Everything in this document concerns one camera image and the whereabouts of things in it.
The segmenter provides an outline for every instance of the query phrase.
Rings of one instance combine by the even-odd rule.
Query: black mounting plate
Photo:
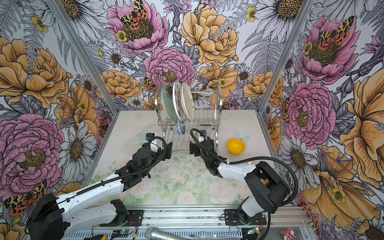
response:
[[[128,210],[128,217],[131,217],[135,223],[136,226],[141,226],[141,221],[143,220],[143,213],[144,210]],[[101,227],[115,227],[116,225],[114,223],[106,223],[106,224],[100,224]],[[124,223],[121,227],[133,227],[133,222],[128,218],[127,222]]]
[[[224,209],[224,216],[225,218],[225,224],[227,226],[232,225],[244,225],[238,217],[238,210],[237,209]],[[250,224],[247,225],[266,225],[265,217],[262,213],[258,213],[253,217],[253,220]]]

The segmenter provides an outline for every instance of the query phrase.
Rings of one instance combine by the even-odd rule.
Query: dish rack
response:
[[[215,150],[217,151],[218,147],[218,128],[220,125],[221,111],[223,108],[223,97],[221,94],[221,87],[218,86],[217,89],[206,89],[204,91],[191,91],[193,96],[205,96],[205,97],[215,97],[215,105],[208,106],[198,106],[195,102],[195,120],[185,119],[184,124],[178,124],[176,121],[171,120],[165,111],[162,111],[161,100],[159,94],[161,87],[158,86],[155,95],[155,109],[158,117],[158,124],[163,131],[164,140],[169,143],[173,142],[172,152],[189,152],[189,141],[194,142],[190,136],[189,131],[192,128],[198,130],[206,130],[207,136],[213,139],[215,143]],[[185,126],[185,134],[177,133],[175,126]]]

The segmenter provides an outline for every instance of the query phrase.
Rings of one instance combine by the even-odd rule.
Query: floral tablecloth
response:
[[[132,139],[147,129],[160,132],[154,111],[121,112],[89,184],[109,176],[132,159],[142,143]],[[227,141],[240,138],[246,151],[230,155]],[[219,155],[233,161],[252,156],[270,156],[263,141],[254,111],[223,111],[219,131]],[[111,196],[99,204],[121,199],[126,205],[223,205],[239,204],[251,195],[248,186],[233,179],[211,175],[200,157],[188,153],[172,153],[172,158],[160,162],[133,188]]]

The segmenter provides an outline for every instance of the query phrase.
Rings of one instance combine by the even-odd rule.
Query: metal tongs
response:
[[[190,236],[190,237],[199,238],[200,240],[206,240],[207,238],[229,238],[229,239],[237,239],[237,240],[241,240],[240,238],[237,238],[237,237],[221,236],[221,235],[226,235],[226,234],[234,234],[234,233],[238,233],[238,232],[240,231],[240,228],[239,228],[238,226],[229,226],[228,231],[231,230],[231,227],[236,227],[236,228],[237,228],[237,231],[235,231],[235,232],[217,233],[217,234],[207,233],[207,232],[205,232],[205,231],[202,231],[202,232],[199,232],[198,234],[191,234],[191,235],[189,235],[189,236]],[[201,238],[201,237],[200,237],[200,234],[203,234],[203,233],[207,235],[205,238]]]

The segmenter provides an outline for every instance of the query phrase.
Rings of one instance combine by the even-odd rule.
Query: metal post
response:
[[[82,43],[81,38],[75,31],[76,27],[74,26],[74,24],[72,24],[70,18],[68,17],[63,6],[61,5],[60,0],[49,0],[49,1],[46,1],[46,3],[48,4],[49,8],[55,15],[61,28],[64,30],[65,35],[71,40],[71,44],[73,48],[76,50],[77,54],[80,56],[81,60],[83,61],[83,64],[85,65],[89,74],[91,75],[91,78],[93,79],[93,81],[95,81],[96,85],[98,86],[113,116],[116,116],[118,113],[118,108],[115,102],[113,101],[113,98],[109,94],[107,88],[105,87],[104,82],[101,80],[101,77],[95,65],[93,64],[91,57],[89,56],[87,50],[85,50],[85,47]]]
[[[277,61],[276,67],[273,71],[271,81],[269,82],[268,87],[265,90],[264,96],[262,97],[262,100],[257,108],[257,111],[259,113],[262,113],[264,111],[265,106],[272,95],[273,89],[275,88],[279,80],[281,71],[283,70],[285,63],[288,60],[290,51],[292,50],[294,44],[296,43],[297,36],[299,36],[301,30],[303,29],[305,22],[308,18],[308,15],[312,10],[313,5],[314,5],[314,0],[303,1],[301,5],[301,9],[296,17],[295,25],[293,26],[292,32],[288,36],[287,41],[285,42],[283,51],[281,52],[279,60]]]

